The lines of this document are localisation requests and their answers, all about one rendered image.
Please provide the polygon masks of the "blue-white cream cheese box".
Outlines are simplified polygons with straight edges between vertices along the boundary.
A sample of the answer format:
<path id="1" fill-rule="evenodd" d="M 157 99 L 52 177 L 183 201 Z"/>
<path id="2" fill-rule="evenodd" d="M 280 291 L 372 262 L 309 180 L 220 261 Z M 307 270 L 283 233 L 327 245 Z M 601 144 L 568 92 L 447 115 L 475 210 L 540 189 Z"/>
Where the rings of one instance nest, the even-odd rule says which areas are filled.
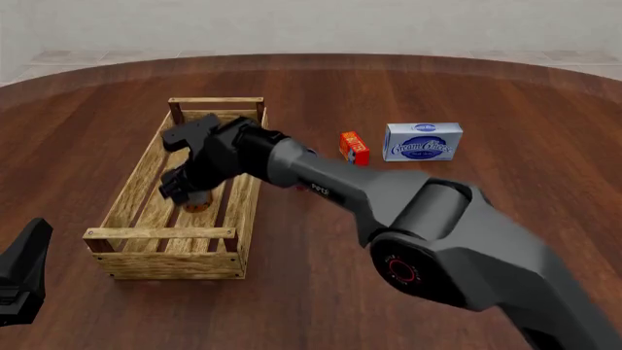
<path id="1" fill-rule="evenodd" d="M 456 122 L 389 123 L 382 157 L 386 162 L 451 160 L 462 136 Z"/>

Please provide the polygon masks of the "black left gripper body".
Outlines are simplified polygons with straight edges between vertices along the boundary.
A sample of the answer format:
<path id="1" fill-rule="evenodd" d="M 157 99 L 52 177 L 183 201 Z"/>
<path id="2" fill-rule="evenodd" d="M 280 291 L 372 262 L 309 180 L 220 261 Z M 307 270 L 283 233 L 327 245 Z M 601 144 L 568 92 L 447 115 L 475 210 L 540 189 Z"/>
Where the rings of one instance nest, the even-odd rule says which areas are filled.
<path id="1" fill-rule="evenodd" d="M 45 296 L 41 282 L 14 282 L 0 277 L 0 326 L 32 324 Z"/>

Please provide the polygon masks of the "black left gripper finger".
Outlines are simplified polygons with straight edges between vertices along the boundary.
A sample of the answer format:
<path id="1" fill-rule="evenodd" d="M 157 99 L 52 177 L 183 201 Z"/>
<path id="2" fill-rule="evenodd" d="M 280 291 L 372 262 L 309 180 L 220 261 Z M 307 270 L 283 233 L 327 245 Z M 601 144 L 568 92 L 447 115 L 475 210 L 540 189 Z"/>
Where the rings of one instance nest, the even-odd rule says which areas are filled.
<path id="1" fill-rule="evenodd" d="M 34 218 L 26 225 L 0 254 L 0 286 L 28 292 L 45 290 L 45 263 L 52 231 L 43 218 Z"/>

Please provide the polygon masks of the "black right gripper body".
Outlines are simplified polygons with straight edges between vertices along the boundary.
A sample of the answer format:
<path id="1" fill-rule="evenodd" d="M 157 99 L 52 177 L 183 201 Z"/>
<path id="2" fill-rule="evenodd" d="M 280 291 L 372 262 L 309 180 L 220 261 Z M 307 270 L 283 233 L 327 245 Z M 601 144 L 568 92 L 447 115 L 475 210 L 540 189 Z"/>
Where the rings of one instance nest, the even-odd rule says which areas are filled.
<path id="1" fill-rule="evenodd" d="M 208 168 L 198 163 L 184 163 L 165 171 L 160 177 L 158 190 L 164 199 L 170 198 L 176 205 L 184 205 L 188 193 L 209 191 Z"/>

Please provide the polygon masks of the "orange alphabet soup can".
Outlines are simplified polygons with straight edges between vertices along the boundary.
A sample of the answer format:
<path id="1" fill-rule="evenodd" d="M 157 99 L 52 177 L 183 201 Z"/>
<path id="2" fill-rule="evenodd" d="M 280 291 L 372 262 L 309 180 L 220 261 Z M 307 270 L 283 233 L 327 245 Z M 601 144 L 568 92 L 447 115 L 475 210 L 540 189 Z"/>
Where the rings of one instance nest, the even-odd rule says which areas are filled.
<path id="1" fill-rule="evenodd" d="M 189 200 L 184 204 L 184 210 L 190 213 L 204 212 L 213 202 L 212 191 L 189 192 Z"/>

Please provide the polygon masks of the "red butter box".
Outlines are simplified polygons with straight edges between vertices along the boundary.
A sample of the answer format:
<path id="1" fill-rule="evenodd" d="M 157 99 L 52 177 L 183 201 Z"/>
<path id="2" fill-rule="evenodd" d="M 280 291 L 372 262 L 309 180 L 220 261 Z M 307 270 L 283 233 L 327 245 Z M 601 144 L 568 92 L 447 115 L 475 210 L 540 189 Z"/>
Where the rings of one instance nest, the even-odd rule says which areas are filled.
<path id="1" fill-rule="evenodd" d="M 339 151 L 350 164 L 367 166 L 369 163 L 369 148 L 355 131 L 340 134 Z"/>

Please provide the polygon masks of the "wooden slat tray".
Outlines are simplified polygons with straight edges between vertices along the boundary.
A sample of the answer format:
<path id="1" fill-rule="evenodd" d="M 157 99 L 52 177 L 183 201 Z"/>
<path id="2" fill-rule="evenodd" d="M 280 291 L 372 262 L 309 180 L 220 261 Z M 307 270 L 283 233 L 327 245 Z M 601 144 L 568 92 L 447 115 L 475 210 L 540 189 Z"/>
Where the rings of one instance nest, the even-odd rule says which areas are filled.
<path id="1" fill-rule="evenodd" d="M 207 115 L 183 104 L 254 104 L 251 110 L 217 110 L 221 122 L 245 116 L 268 125 L 264 99 L 170 98 L 169 113 L 135 165 L 99 227 L 83 240 L 104 272 L 114 279 L 244 279 L 253 235 L 260 181 L 241 175 L 210 194 L 210 203 L 181 208 L 157 189 L 159 177 L 187 158 L 168 154 L 161 133 Z"/>

